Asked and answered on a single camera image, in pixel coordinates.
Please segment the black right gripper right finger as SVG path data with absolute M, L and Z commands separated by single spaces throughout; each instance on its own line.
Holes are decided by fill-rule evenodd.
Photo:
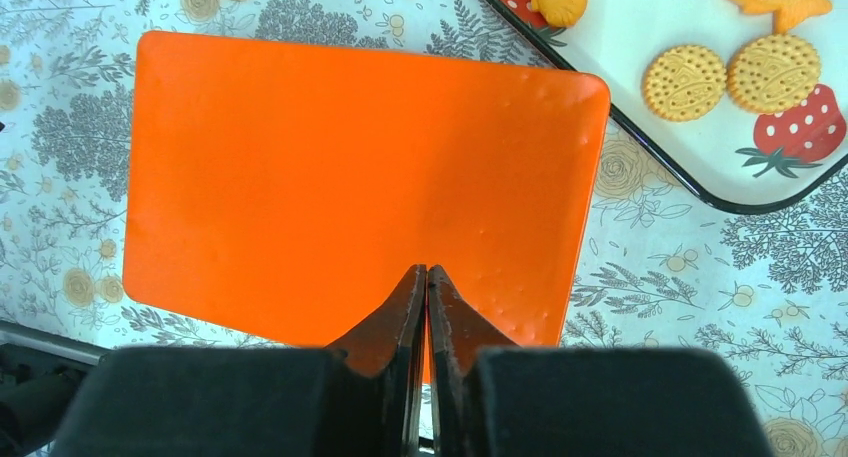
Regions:
M 731 368 L 694 348 L 521 347 L 428 273 L 439 456 L 769 456 Z

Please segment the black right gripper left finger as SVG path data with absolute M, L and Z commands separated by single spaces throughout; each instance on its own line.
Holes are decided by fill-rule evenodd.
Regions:
M 56 456 L 414 456 L 427 269 L 324 347 L 124 347 L 85 379 Z

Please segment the white strawberry tray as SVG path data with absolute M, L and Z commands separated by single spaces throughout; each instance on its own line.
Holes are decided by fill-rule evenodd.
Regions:
M 690 191 L 788 207 L 847 166 L 847 0 L 484 0 Z

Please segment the orange tin lid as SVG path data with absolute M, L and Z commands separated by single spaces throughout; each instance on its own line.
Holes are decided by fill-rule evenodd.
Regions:
M 609 110 L 585 73 L 149 31 L 124 289 L 324 345 L 440 265 L 513 341 L 554 345 Z

